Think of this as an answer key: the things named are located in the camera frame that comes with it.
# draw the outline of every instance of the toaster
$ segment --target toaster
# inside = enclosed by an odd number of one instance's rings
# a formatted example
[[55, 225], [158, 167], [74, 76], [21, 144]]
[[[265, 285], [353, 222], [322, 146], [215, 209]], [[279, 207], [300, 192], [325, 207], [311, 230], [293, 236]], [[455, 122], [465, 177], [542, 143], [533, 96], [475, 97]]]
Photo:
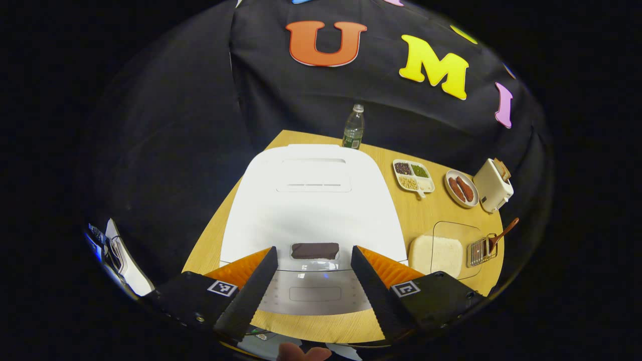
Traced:
[[481, 207], [488, 213], [495, 213], [513, 195], [510, 179], [501, 178], [492, 159], [488, 158], [473, 177], [480, 196]]

